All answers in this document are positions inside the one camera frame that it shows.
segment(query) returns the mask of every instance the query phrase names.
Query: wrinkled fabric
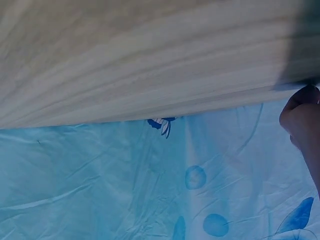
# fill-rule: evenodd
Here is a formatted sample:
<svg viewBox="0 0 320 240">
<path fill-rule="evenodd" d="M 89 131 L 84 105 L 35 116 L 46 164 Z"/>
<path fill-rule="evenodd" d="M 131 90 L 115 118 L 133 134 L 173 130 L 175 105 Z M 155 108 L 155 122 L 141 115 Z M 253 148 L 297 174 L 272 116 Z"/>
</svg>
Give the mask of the wrinkled fabric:
<svg viewBox="0 0 320 240">
<path fill-rule="evenodd" d="M 316 240 L 284 101 L 0 131 L 0 239 Z"/>
</svg>

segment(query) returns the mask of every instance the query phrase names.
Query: blue circle print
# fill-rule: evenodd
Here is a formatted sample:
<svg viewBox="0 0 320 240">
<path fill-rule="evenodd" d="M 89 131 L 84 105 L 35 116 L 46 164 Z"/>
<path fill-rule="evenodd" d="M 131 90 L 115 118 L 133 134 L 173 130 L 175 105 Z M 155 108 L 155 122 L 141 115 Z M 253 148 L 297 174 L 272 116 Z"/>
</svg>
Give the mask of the blue circle print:
<svg viewBox="0 0 320 240">
<path fill-rule="evenodd" d="M 203 230 L 215 237 L 223 237 L 229 232 L 227 220 L 219 214 L 210 214 L 203 221 Z"/>
<path fill-rule="evenodd" d="M 185 186 L 189 190 L 199 189 L 205 185 L 207 175 L 200 166 L 191 166 L 185 172 Z"/>
<path fill-rule="evenodd" d="M 186 222 L 183 216 L 180 216 L 174 225 L 172 240 L 186 239 Z"/>
</svg>

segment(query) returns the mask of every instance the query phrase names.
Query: beige fabric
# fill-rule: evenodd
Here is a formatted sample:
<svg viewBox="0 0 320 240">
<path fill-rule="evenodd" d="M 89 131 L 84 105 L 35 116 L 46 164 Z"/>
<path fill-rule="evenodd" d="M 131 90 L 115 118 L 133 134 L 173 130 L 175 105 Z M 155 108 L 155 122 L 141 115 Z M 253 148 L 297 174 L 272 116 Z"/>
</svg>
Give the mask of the beige fabric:
<svg viewBox="0 0 320 240">
<path fill-rule="evenodd" d="M 286 98 L 293 90 L 275 85 L 319 74 L 317 5 L 0 0 L 0 127 L 181 116 Z"/>
</svg>

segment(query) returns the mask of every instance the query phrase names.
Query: hand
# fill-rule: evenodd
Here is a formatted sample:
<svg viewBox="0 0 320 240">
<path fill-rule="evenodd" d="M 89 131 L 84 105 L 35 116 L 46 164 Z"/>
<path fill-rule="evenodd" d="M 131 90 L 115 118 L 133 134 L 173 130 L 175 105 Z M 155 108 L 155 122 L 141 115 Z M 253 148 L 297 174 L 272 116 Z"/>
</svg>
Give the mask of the hand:
<svg viewBox="0 0 320 240">
<path fill-rule="evenodd" d="M 320 191 L 320 91 L 308 85 L 296 92 L 284 107 L 279 121 L 291 142 L 302 152 Z"/>
</svg>

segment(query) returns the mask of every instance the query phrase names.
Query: bed sheet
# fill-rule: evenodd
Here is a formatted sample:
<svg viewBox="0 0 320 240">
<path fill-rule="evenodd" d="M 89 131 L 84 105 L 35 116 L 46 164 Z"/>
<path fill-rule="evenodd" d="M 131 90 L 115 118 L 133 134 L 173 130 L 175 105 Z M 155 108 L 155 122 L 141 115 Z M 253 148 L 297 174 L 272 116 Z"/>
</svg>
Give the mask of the bed sheet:
<svg viewBox="0 0 320 240">
<path fill-rule="evenodd" d="M 317 240 L 285 101 L 0 131 L 0 239 Z"/>
</svg>

